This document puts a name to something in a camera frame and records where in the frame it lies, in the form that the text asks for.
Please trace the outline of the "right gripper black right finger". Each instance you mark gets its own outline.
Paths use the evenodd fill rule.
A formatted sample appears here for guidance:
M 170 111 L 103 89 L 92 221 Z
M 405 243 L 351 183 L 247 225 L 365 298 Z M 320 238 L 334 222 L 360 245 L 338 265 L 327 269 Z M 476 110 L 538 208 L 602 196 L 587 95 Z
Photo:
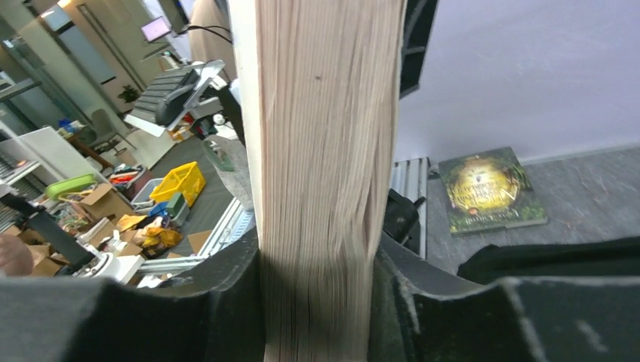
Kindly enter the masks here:
M 636 277 L 448 274 L 384 235 L 374 260 L 372 361 L 637 361 Z

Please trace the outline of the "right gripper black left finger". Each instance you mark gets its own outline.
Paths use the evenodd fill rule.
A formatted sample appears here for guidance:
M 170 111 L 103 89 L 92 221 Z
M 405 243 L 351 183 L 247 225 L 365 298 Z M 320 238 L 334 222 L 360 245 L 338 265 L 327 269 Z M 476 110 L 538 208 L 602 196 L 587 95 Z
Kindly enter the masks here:
M 155 288 L 4 278 L 3 361 L 260 361 L 257 233 Z

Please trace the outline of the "black student backpack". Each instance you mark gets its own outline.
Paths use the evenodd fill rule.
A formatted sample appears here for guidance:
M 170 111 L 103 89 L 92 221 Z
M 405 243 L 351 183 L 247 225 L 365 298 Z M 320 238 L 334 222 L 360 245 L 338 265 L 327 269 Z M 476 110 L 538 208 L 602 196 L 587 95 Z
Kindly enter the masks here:
M 457 276 L 477 284 L 506 277 L 639 275 L 639 237 L 590 244 L 488 245 Z

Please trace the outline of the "teal paperback book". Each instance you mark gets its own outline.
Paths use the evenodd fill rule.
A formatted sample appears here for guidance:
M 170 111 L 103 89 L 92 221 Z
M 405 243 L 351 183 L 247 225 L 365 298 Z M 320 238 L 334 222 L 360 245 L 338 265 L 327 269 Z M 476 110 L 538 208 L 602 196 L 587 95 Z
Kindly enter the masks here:
M 404 1 L 231 1 L 267 361 L 364 361 Z

